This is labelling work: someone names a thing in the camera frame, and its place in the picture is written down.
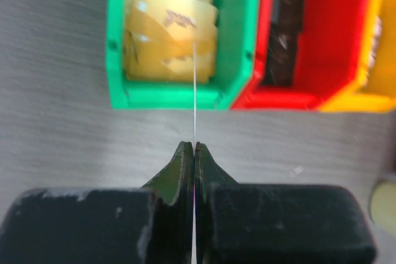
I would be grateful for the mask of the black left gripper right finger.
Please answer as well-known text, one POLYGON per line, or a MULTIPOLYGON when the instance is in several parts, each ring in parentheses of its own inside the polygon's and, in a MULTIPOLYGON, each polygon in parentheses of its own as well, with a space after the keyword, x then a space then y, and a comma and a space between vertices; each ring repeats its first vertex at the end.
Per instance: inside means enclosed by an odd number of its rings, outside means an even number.
POLYGON ((198 263, 373 263, 376 244, 353 194, 320 184, 240 184, 198 143, 198 263))

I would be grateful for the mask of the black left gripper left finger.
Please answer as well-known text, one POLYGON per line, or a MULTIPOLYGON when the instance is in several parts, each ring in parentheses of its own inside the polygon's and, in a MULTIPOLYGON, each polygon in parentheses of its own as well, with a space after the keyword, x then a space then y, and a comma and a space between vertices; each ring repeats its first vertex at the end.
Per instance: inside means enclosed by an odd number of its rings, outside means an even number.
POLYGON ((1 262, 190 263, 193 188, 181 142, 142 187, 28 190, 1 223, 1 262))

